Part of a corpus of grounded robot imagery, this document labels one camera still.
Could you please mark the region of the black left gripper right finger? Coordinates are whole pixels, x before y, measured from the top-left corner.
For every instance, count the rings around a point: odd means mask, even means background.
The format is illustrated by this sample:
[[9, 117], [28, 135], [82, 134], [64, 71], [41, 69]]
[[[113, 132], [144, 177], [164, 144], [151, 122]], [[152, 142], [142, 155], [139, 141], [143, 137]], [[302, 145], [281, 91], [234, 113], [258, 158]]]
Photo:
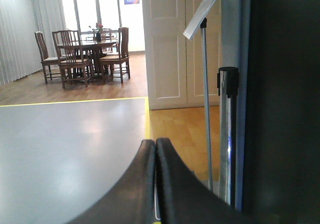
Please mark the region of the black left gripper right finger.
[[156, 140], [156, 185], [162, 223], [252, 223], [209, 191], [168, 138]]

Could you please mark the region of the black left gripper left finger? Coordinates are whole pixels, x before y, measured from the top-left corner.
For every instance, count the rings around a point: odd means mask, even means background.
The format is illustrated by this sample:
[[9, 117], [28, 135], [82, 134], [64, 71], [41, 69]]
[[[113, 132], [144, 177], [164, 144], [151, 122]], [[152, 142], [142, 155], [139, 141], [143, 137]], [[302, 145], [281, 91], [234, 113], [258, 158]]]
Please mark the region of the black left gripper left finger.
[[116, 184], [94, 205], [69, 223], [152, 223], [155, 142], [145, 139]]

